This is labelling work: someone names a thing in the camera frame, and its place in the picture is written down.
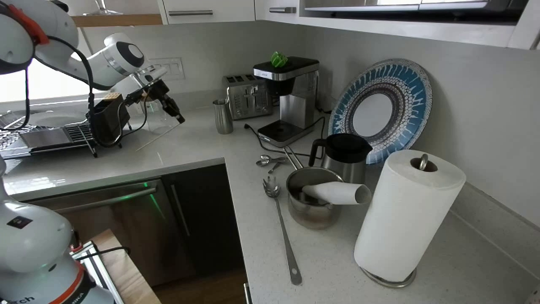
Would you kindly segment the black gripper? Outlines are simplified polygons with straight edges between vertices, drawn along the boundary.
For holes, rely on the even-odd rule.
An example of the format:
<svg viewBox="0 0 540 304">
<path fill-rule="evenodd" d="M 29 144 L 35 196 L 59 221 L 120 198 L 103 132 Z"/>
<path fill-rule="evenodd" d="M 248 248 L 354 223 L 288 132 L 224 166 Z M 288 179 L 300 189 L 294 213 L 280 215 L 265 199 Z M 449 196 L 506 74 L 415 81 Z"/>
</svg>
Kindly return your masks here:
<svg viewBox="0 0 540 304">
<path fill-rule="evenodd" d="M 162 103 L 162 110 L 167 115 L 174 117 L 179 123 L 184 123 L 186 118 L 182 117 L 177 103 L 170 96 L 167 96 L 167 93 L 169 93 L 169 86 L 162 80 L 157 80 L 157 81 L 126 95 L 125 103 L 132 105 L 132 103 L 157 100 Z"/>
</svg>

